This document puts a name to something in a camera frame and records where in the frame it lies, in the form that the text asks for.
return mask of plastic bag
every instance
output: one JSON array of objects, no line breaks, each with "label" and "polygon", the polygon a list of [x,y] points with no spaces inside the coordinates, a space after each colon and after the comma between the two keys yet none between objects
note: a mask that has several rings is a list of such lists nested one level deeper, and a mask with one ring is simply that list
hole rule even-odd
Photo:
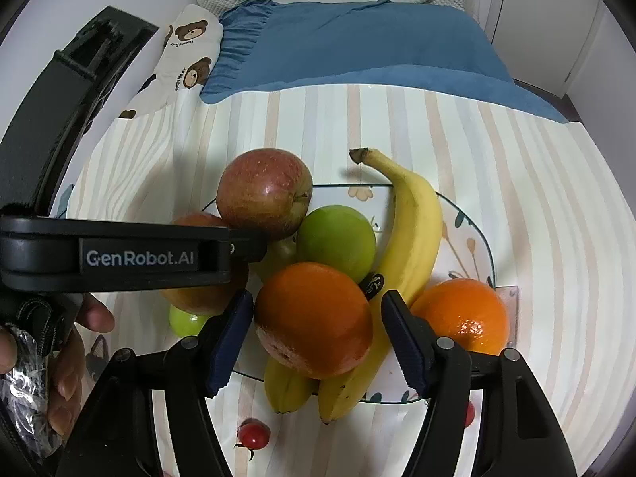
[{"label": "plastic bag", "polygon": [[18,345],[18,363],[0,380],[0,399],[18,435],[39,459],[62,445],[62,438],[47,420],[48,358],[37,354],[35,339],[25,330],[7,325]]}]

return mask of blue bedsheet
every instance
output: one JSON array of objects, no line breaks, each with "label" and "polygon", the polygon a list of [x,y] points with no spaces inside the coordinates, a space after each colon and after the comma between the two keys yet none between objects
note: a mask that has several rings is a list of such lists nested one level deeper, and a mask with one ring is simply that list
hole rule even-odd
[{"label": "blue bedsheet", "polygon": [[201,98],[253,89],[387,84],[500,103],[566,121],[517,87],[477,23],[452,7],[249,0],[226,12],[221,55]]}]

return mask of screw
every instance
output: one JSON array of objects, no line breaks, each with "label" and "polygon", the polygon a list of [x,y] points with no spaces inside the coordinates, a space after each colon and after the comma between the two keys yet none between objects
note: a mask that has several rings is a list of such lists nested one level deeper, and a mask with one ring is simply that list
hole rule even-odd
[{"label": "screw", "polygon": [[514,348],[506,348],[504,350],[504,357],[509,361],[516,362],[521,358],[521,355],[519,355],[519,352]]},{"label": "screw", "polygon": [[124,348],[115,353],[115,360],[120,363],[126,362],[131,355],[131,351],[128,348]]},{"label": "screw", "polygon": [[196,348],[198,346],[198,339],[193,336],[186,337],[185,339],[181,340],[181,346],[183,346],[187,350]]},{"label": "screw", "polygon": [[455,346],[455,342],[450,337],[440,337],[438,339],[437,345],[443,350],[449,350],[453,346]]}]

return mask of pillow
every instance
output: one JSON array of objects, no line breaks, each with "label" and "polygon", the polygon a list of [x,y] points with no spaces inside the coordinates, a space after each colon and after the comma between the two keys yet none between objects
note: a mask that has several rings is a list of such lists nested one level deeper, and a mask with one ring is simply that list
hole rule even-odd
[{"label": "pillow", "polygon": [[204,87],[221,51],[223,27],[216,16],[191,4],[168,25],[165,33],[157,66],[120,118],[153,113],[172,103],[180,89]]},{"label": "pillow", "polygon": [[248,0],[220,22],[221,54],[202,91],[207,103],[258,85],[394,65],[437,66],[513,82],[479,25],[452,7]]}]

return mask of black bracket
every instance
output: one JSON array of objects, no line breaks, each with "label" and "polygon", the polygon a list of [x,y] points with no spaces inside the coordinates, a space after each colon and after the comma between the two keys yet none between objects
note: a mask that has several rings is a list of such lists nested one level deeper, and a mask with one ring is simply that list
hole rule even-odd
[{"label": "black bracket", "polygon": [[48,215],[82,135],[130,62],[158,30],[106,7],[58,50],[0,143],[0,209]]},{"label": "black bracket", "polygon": [[255,230],[0,217],[1,281],[26,293],[216,285],[230,281],[231,261],[266,251]]},{"label": "black bracket", "polygon": [[414,317],[396,291],[382,298],[382,320],[406,381],[430,398],[403,477],[452,477],[470,389],[483,389],[473,477],[576,477],[565,437],[522,355],[465,351]]},{"label": "black bracket", "polygon": [[82,409],[56,477],[161,477],[153,389],[165,391],[173,448],[181,477],[231,477],[214,433],[206,398],[227,385],[252,322],[253,302],[239,291],[223,315],[198,337],[167,352],[113,355]]}]

